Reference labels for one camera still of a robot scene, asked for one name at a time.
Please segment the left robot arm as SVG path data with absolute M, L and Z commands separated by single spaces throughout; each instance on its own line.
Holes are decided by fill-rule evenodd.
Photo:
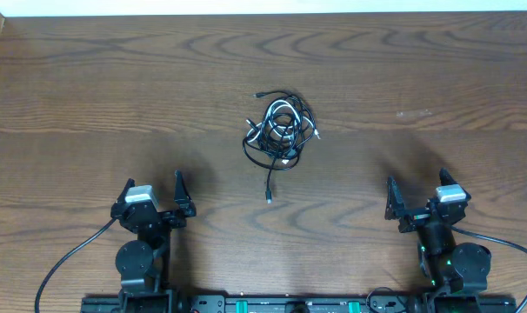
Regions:
M 121 278 L 120 312 L 175 312 L 176 292 L 168 286 L 170 233 L 184 228 L 186 219 L 197 209 L 184 184 L 182 173 L 175 172 L 173 210 L 159 211 L 150 185 L 137 186 L 129 179 L 111 206 L 110 217 L 135 234 L 117 252 L 115 265 Z

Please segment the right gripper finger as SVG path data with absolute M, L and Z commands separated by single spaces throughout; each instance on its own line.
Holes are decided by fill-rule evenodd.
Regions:
M 442 186 L 455 185 L 457 181 L 451 176 L 450 172 L 441 168 L 439 171 L 439 179 Z
M 393 176 L 389 176 L 387 179 L 387 193 L 384 218 L 386 220 L 401 218 L 405 214 L 405 203 Z

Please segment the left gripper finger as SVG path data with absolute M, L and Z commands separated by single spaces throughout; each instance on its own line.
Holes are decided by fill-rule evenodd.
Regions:
M 194 204 L 184 183 L 183 175 L 180 170 L 175 171 L 175 193 L 174 201 L 178 208 L 183 212 L 185 217 L 194 217 L 197 215 L 197 208 Z
M 117 201 L 119 203 L 125 203 L 126 202 L 125 198 L 126 198 L 126 195 L 129 189 L 134 186 L 135 186 L 135 181 L 132 178 L 129 178 L 126 184 L 124 185 L 123 190 L 121 191 L 120 195 L 118 196 Z

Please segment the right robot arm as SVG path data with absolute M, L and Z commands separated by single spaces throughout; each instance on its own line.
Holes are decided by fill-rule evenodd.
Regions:
M 438 312 L 436 303 L 447 310 L 452 304 L 480 310 L 478 293 L 487 289 L 490 272 L 490 251 L 476 243 L 456 243 L 452 227 L 465 218 L 465 208 L 471 195 L 442 168 L 440 185 L 434 197 L 423 207 L 406 207 L 394 177 L 387 179 L 387 201 L 384 218 L 397 220 L 401 233 L 415 232 L 417 250 L 424 275 L 432 290 L 409 299 L 410 312 Z

